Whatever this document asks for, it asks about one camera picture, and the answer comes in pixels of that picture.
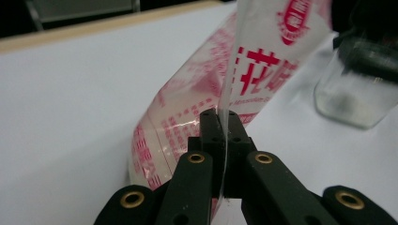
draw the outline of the clear glass container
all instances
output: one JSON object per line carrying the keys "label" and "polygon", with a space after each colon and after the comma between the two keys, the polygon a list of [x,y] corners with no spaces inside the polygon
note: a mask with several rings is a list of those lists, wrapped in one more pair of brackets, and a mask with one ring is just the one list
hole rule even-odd
{"label": "clear glass container", "polygon": [[366,39],[344,40],[314,99],[317,111],[328,118],[373,127],[398,103],[398,52]]}

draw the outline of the transparent plastic bag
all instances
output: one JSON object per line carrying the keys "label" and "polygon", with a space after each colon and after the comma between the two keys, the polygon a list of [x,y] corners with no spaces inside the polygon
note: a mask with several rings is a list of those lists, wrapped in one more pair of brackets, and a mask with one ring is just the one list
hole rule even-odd
{"label": "transparent plastic bag", "polygon": [[199,113],[248,125],[329,34],[329,0],[241,0],[155,96],[133,133],[130,180],[155,189],[199,134]]}

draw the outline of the white table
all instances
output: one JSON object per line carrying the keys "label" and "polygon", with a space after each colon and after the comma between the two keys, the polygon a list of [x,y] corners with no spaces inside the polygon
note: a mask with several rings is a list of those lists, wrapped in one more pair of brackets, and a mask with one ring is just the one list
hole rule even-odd
{"label": "white table", "polygon": [[[0,224],[92,224],[129,182],[131,133],[152,98],[234,7],[18,40],[19,50],[0,42]],[[319,116],[312,92],[329,56],[314,57],[247,131],[313,192],[356,188],[397,219],[398,110],[367,131]]]}

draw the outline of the black object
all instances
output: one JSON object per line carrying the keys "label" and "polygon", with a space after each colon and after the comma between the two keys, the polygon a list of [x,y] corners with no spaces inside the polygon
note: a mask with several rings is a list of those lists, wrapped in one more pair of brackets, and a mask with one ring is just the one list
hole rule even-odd
{"label": "black object", "polygon": [[348,37],[339,47],[339,58],[359,75],[398,83],[398,52],[392,48]]}
{"label": "black object", "polygon": [[365,38],[372,42],[398,40],[397,0],[358,0],[354,7],[354,2],[348,1],[346,9],[342,9],[343,4],[338,0],[332,4],[333,29],[340,32],[333,40],[334,49],[345,38],[351,37]]}
{"label": "black object", "polygon": [[170,7],[194,1],[197,0],[142,0],[140,1],[140,9],[141,11],[147,11],[150,9]]}
{"label": "black object", "polygon": [[0,38],[36,31],[24,0],[0,1]]}
{"label": "black object", "polygon": [[210,224],[210,200],[221,188],[226,198],[242,199],[250,225],[398,224],[355,189],[329,187],[322,198],[314,195],[275,155],[256,150],[234,112],[229,115],[228,155],[215,110],[202,112],[200,119],[201,136],[189,138],[189,151],[181,156],[173,179],[155,191],[120,189],[95,225]]}
{"label": "black object", "polygon": [[108,18],[112,18],[112,17],[116,17],[116,16],[127,15],[130,13],[132,13],[132,10],[123,10],[123,11],[110,12],[110,13],[104,13],[104,14],[98,14],[98,15],[92,15],[92,16],[83,16],[83,17],[54,21],[54,22],[43,22],[41,25],[43,26],[44,30],[50,30],[50,29],[63,27],[63,26],[69,26],[69,25],[74,25],[74,24],[79,24],[79,23],[87,23],[87,22],[92,22],[92,21],[108,19]]}

